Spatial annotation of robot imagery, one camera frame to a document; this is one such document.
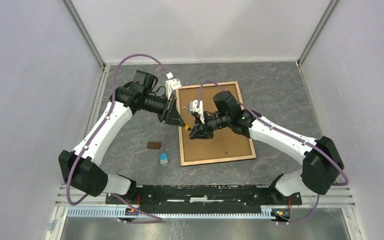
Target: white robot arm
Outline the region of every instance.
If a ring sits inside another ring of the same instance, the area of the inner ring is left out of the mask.
[[[248,110],[241,108],[229,91],[219,92],[213,100],[218,110],[213,113],[203,111],[202,102],[198,107],[198,100],[190,102],[189,113],[195,117],[195,125],[189,138],[211,139],[214,136],[213,131],[228,127],[236,134],[264,142],[288,154],[302,165],[302,169],[281,174],[272,182],[271,186],[282,196],[290,196],[303,190],[324,195],[339,176],[335,166],[311,146],[317,146],[339,168],[344,169],[331,139],[323,136],[318,140],[303,136],[276,125],[255,111],[253,113],[257,115],[253,116]]]
[[[110,101],[89,134],[71,152],[63,150],[59,155],[59,165],[66,183],[75,159],[84,150],[80,161],[74,166],[71,186],[94,197],[101,193],[124,195],[128,192],[132,183],[130,179],[121,175],[107,174],[99,168],[110,143],[126,122],[138,110],[145,110],[156,113],[161,123],[185,126],[176,109],[176,97],[171,94],[182,86],[180,81],[171,75],[171,79],[165,83],[169,94],[162,96],[156,96],[155,92],[152,92],[157,82],[158,79],[154,75],[138,70],[133,81],[115,90],[112,111]]]

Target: gray floor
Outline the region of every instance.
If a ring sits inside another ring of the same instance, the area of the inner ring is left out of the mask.
[[[292,209],[299,219],[306,209]],[[289,226],[261,219],[165,219],[164,223],[124,225],[114,218],[69,217],[62,240],[349,240],[341,209],[318,209],[311,218]]]
[[[294,132],[321,136],[303,79],[294,62],[169,64],[169,70],[183,85],[204,80],[238,81],[244,103],[263,116]],[[115,67],[105,85],[100,114],[112,92]],[[156,75],[164,84],[164,71],[157,65],[122,66],[117,86],[131,81],[136,70]],[[147,149],[147,142],[161,142],[159,150]],[[270,184],[281,173],[300,168],[291,157],[265,143],[254,141],[256,159],[181,167],[179,134],[175,126],[160,123],[154,113],[137,112],[117,134],[106,152],[102,169],[121,174],[138,184]],[[162,152],[168,166],[161,167]]]

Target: metal frame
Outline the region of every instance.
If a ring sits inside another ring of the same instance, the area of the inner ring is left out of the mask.
[[[99,75],[99,81],[96,86],[95,96],[93,97],[92,106],[90,108],[89,119],[84,130],[84,136],[92,130],[94,125],[98,121],[99,109],[101,106],[101,101],[104,96],[105,85],[107,84],[108,74],[110,71],[110,66],[106,66]]]
[[[325,27],[327,21],[331,17],[333,11],[335,10],[336,6],[338,5],[340,0],[330,0],[329,4],[327,5],[326,9],[324,10],[323,15],[321,16],[320,20],[318,21],[317,26],[315,27],[314,31],[311,34],[310,39],[307,42],[307,45],[304,47],[304,51],[301,53],[301,56],[296,61],[298,65],[303,64],[303,62],[306,60],[307,56],[309,55],[310,50],[313,48],[313,45],[319,38],[320,33],[322,32],[323,28]]]
[[[291,58],[291,59],[274,59],[274,60],[245,60],[245,59],[237,59],[237,60],[184,60],[184,61],[170,61],[170,60],[164,60],[165,65],[169,64],[224,64],[224,63],[284,63],[284,62],[296,62],[297,59]],[[120,62],[110,61],[106,62],[106,66],[117,66]],[[155,63],[152,60],[147,61],[126,61],[123,63],[123,66],[125,65],[155,65]]]
[[[298,62],[296,62],[296,67],[298,68],[299,74],[301,75],[301,78],[302,78],[302,82],[304,83],[305,92],[307,93],[307,96],[309,98],[309,101],[310,101],[310,104],[311,104],[311,108],[312,108],[312,112],[313,112],[313,114],[315,116],[315,120],[316,120],[317,126],[320,129],[320,132],[323,134],[324,133],[323,128],[319,124],[319,123],[321,123],[320,118],[319,118],[319,114],[317,113],[316,106],[314,105],[314,102],[313,102],[313,95],[312,95],[312,93],[311,93],[311,91],[309,89],[309,86],[306,83],[306,79],[304,78],[303,67]]]
[[[46,233],[46,240],[59,240],[63,233],[63,228],[67,217],[100,217],[100,218],[118,218],[126,217],[126,205],[106,204],[106,194],[102,193],[97,197],[88,196],[77,206],[71,206],[67,202],[67,186],[62,184],[59,188],[58,197],[55,202],[52,219],[49,223],[49,230]],[[71,188],[71,197],[79,199],[85,193]],[[293,205],[292,208],[311,209],[316,202],[316,196],[311,191],[301,192],[302,205]],[[270,219],[267,211],[271,209],[286,208],[287,206],[261,206],[262,214],[235,214],[235,215],[181,215],[181,214],[162,214],[163,218],[211,218],[211,219]],[[359,224],[359,215],[356,209],[351,191],[347,186],[332,186],[326,195],[320,196],[318,209],[342,209],[345,224],[351,240],[364,240],[362,230]]]
[[[78,31],[80,32],[81,36],[83,37],[84,41],[86,42],[87,46],[89,47],[90,51],[93,54],[93,57],[95,58],[96,62],[99,64],[101,68],[105,67],[105,62],[102,59],[97,47],[94,44],[94,41],[92,40],[91,36],[89,35],[88,30],[85,27],[85,24],[83,23],[82,19],[80,18],[79,13],[77,12],[72,0],[62,0],[65,7],[67,8],[68,13],[70,14],[74,24],[78,28]]]

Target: wooden board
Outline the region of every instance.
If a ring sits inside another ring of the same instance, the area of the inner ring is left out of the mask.
[[[237,81],[219,83],[224,89],[242,102],[241,92]],[[176,90],[177,109],[184,122],[191,128],[195,118],[188,114],[189,102],[198,99],[200,86],[183,86]],[[221,92],[213,84],[204,84],[202,89],[202,104],[204,111],[217,111],[213,97]],[[182,166],[199,164],[223,163],[238,160],[255,159],[256,152],[253,141],[245,136],[232,132],[228,127],[214,131],[213,139],[189,139],[189,131],[179,127],[180,162]]]

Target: enclosure wall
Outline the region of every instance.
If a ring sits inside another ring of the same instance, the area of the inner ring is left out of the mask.
[[[43,239],[99,72],[62,1],[0,0],[0,240]]]
[[[303,63],[369,240],[384,239],[384,1],[343,0]]]
[[[72,0],[107,63],[297,60],[329,0]],[[148,59],[135,58],[135,62]]]

